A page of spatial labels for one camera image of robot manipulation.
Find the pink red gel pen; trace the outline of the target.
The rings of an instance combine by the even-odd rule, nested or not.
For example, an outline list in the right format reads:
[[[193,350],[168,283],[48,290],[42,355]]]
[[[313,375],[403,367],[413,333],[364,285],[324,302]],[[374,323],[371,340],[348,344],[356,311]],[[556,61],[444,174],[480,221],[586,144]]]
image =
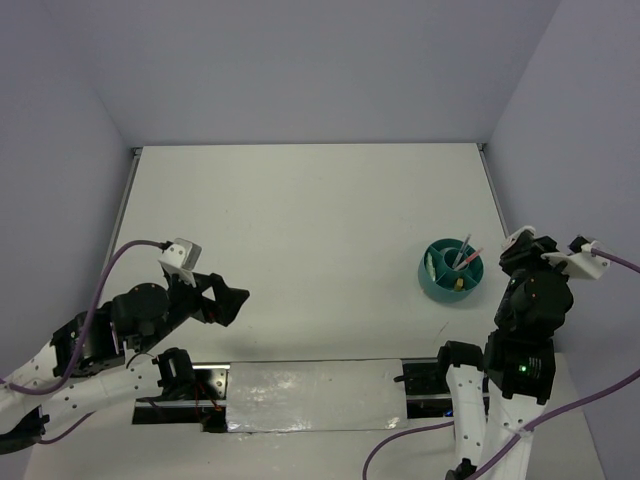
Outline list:
[[[476,258],[480,256],[483,252],[483,248],[474,251],[471,255],[466,257],[463,261],[461,261],[456,267],[453,268],[454,271],[462,271],[466,269]]]

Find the blue ballpoint pen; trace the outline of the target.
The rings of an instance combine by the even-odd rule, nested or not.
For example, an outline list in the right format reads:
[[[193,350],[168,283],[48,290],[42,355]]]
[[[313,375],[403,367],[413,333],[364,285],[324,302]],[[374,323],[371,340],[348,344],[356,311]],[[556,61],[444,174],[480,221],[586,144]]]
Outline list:
[[[463,256],[465,255],[466,248],[467,248],[467,246],[469,244],[470,239],[471,239],[471,233],[469,233],[466,236],[466,238],[462,242],[462,244],[461,244],[461,246],[460,246],[460,248],[459,248],[459,250],[457,252],[457,255],[456,255],[455,260],[454,260],[453,265],[452,265],[452,268],[454,270],[456,270],[458,268],[458,266],[461,264],[461,262],[463,260]]]

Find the pink mini stapler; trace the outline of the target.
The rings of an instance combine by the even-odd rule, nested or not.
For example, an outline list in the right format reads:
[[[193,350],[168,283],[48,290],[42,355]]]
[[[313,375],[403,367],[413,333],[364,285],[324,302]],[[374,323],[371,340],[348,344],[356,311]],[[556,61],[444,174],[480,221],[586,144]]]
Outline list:
[[[534,236],[536,234],[536,229],[533,226],[525,225],[511,233],[501,244],[502,252],[506,252],[511,249],[525,234]]]

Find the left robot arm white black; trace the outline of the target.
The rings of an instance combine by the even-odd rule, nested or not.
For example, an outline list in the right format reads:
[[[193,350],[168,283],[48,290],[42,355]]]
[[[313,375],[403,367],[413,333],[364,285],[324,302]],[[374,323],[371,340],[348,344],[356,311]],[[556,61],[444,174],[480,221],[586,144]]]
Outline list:
[[[218,274],[189,285],[167,275],[166,286],[143,283],[104,303],[88,334],[79,313],[1,383],[1,452],[46,440],[50,431],[125,400],[182,399],[198,380],[188,352],[154,348],[188,319],[229,326],[250,294]]]

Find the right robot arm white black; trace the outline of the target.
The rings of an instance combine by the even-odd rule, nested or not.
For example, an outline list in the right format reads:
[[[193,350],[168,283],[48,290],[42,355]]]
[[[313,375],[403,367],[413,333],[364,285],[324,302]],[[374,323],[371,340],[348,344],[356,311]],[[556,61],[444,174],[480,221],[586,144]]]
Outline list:
[[[533,434],[556,373],[553,335],[574,303],[565,264],[548,236],[524,227],[510,235],[499,265],[510,280],[484,347],[449,341],[440,348],[435,380],[450,391],[457,466],[449,479],[523,479]]]

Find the green translucent highlighter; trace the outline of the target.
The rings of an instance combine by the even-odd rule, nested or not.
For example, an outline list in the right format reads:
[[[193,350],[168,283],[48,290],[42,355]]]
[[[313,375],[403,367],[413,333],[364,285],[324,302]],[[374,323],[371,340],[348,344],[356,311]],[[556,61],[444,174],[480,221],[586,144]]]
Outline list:
[[[435,282],[436,281],[436,270],[433,262],[433,257],[430,252],[426,254],[425,260],[425,268],[430,277],[430,279]]]

